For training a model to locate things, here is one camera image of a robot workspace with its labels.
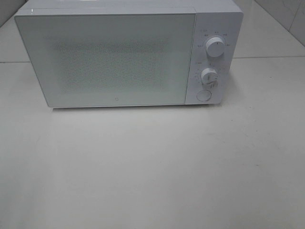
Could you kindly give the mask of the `round white door button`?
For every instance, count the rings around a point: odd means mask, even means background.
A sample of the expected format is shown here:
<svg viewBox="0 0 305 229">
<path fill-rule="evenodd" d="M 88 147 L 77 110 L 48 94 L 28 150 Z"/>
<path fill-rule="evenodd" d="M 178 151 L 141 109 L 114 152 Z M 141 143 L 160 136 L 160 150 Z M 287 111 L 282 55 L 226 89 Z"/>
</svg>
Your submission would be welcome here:
<svg viewBox="0 0 305 229">
<path fill-rule="evenodd" d="M 201 102 L 206 102 L 211 99 L 212 93 L 209 90 L 202 90 L 197 95 L 196 98 Z"/>
</svg>

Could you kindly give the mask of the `white timer knob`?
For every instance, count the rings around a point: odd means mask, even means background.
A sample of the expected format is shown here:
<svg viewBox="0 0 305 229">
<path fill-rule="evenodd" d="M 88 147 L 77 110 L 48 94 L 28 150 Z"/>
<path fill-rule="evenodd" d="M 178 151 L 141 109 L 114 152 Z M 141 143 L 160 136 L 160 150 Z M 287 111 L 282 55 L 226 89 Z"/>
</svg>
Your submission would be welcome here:
<svg viewBox="0 0 305 229">
<path fill-rule="evenodd" d="M 215 82 L 218 78 L 218 73 L 214 68 L 206 68 L 201 72 L 202 85 L 209 85 Z"/>
</svg>

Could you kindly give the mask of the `white microwave door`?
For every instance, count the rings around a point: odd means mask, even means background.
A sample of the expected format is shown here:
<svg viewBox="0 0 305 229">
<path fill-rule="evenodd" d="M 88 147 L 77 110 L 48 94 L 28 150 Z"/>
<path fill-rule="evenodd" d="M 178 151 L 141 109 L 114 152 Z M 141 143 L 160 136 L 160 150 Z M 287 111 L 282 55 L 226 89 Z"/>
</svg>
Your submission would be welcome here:
<svg viewBox="0 0 305 229">
<path fill-rule="evenodd" d="M 16 16 L 52 108 L 183 104 L 194 14 Z"/>
</svg>

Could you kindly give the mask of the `white microwave oven body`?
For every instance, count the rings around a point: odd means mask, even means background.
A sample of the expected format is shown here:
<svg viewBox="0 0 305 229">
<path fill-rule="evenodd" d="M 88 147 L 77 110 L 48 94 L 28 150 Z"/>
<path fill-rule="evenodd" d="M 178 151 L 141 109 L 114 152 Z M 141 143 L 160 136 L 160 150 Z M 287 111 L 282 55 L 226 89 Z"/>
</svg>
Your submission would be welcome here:
<svg viewBox="0 0 305 229">
<path fill-rule="evenodd" d="M 222 100 L 244 14 L 232 0 L 30 0 L 14 15 L 139 15 L 194 14 L 193 43 L 185 102 L 181 105 L 219 104 Z M 224 53 L 208 56 L 207 40 L 221 36 Z M 214 68 L 215 82 L 202 85 L 201 72 Z M 202 90 L 212 93 L 201 102 L 196 95 Z"/>
</svg>

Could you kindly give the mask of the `upper white power knob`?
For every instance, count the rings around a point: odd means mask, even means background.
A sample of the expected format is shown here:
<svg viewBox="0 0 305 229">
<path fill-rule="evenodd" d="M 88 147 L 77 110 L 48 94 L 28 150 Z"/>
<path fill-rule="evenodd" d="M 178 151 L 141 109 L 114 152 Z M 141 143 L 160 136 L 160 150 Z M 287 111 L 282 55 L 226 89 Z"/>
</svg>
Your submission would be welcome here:
<svg viewBox="0 0 305 229">
<path fill-rule="evenodd" d="M 216 58 L 224 53 L 225 41 L 221 36 L 214 36 L 207 40 L 205 44 L 208 56 Z"/>
</svg>

